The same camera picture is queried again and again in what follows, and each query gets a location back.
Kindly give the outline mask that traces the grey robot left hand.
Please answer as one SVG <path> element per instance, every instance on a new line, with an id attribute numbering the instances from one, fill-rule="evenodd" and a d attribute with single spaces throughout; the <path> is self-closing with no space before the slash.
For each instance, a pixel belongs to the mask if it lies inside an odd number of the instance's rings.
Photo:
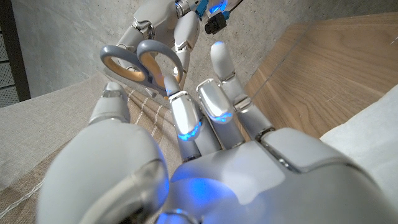
<path id="1" fill-rule="evenodd" d="M 54 159 L 37 223 L 396 223 L 397 210 L 357 163 L 321 140 L 276 129 L 247 96 L 226 45 L 198 99 L 167 77 L 182 157 L 169 174 L 159 145 L 130 122 L 127 94 L 106 84 Z"/>

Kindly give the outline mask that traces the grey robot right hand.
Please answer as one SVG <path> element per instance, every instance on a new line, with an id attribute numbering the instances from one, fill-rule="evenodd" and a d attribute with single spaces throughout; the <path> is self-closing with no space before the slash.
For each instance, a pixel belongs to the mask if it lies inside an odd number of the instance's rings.
<path id="1" fill-rule="evenodd" d="M 166 96 L 167 77 L 179 88 L 187 78 L 192 50 L 200 33 L 198 1 L 147 1 L 133 15 L 132 25 L 116 45 L 101 49 L 102 62 L 114 73 Z M 158 54 L 174 64 L 163 72 Z"/>

